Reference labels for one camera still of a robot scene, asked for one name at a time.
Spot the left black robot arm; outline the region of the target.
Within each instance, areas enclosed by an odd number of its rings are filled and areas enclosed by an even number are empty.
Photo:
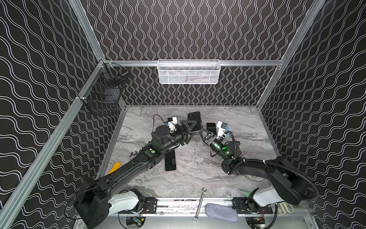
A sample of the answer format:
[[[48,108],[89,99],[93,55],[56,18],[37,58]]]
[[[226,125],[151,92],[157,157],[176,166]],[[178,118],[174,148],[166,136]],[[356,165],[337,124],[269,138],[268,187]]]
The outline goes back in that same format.
[[[196,121],[182,120],[171,132],[158,126],[152,139],[128,163],[98,179],[86,178],[76,194],[73,207],[89,229],[99,226],[109,215],[124,210],[140,210],[144,197],[138,191],[121,193],[125,184],[159,164],[169,151],[188,144]]]

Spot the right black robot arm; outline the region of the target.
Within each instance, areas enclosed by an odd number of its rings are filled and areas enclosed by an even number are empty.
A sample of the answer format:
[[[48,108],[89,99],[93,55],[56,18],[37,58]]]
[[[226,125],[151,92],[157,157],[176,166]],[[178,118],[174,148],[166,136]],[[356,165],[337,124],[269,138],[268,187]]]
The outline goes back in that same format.
[[[311,181],[286,158],[259,160],[240,157],[240,143],[232,139],[223,143],[213,132],[201,132],[203,142],[211,149],[211,156],[221,158],[221,168],[227,175],[249,175],[265,178],[266,182],[255,188],[247,198],[247,205],[265,207],[287,202],[298,205],[302,200],[316,197]]]

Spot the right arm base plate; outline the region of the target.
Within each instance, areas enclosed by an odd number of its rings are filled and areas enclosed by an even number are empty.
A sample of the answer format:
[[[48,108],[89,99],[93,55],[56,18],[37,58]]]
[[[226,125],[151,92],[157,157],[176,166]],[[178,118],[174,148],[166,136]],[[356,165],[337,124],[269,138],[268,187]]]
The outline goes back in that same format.
[[[238,214],[273,214],[271,205],[261,207],[255,204],[253,200],[247,200],[247,198],[233,198],[232,208],[236,210]]]

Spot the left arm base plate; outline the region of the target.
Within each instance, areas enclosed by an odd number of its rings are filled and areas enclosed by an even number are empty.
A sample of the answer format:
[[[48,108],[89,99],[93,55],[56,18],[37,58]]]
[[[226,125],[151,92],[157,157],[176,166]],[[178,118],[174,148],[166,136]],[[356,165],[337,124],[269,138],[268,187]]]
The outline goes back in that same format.
[[[155,214],[157,209],[158,199],[154,197],[146,197],[144,202],[139,201],[137,206],[132,210],[120,211],[120,214]]]

